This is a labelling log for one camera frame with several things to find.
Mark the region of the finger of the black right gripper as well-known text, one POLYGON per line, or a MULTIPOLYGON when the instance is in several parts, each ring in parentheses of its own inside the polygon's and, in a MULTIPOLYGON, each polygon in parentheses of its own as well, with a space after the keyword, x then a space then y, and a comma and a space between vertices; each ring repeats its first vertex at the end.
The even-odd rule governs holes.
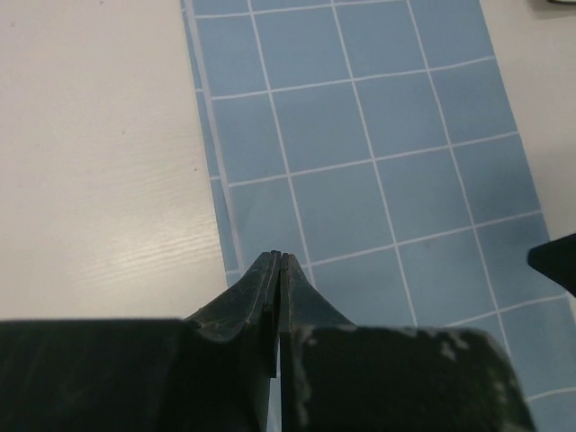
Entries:
POLYGON ((533 247, 527 254, 528 265, 540 274, 576 295, 576 234, 533 247))

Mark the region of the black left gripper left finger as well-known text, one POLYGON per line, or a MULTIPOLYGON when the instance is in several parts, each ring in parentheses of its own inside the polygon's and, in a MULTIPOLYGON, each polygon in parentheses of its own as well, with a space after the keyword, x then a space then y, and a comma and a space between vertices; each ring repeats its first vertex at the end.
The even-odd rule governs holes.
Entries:
POLYGON ((264 430, 281 261, 185 319, 3 321, 2 430, 264 430))

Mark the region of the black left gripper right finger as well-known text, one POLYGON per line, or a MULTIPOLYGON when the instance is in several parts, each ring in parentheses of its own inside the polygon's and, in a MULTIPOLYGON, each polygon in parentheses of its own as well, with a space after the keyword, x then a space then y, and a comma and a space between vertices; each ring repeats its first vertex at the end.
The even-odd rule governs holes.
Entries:
POLYGON ((498 341, 477 328, 361 327, 280 270, 285 431, 533 431, 498 341))

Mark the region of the blue grid placemat cloth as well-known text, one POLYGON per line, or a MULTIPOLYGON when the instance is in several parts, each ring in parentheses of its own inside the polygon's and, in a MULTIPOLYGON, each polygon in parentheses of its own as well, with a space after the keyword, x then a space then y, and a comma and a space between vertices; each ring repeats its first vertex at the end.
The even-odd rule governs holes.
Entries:
POLYGON ((270 249, 364 326, 508 351, 536 426, 575 428, 575 319, 477 1, 186 1, 227 279, 270 249))

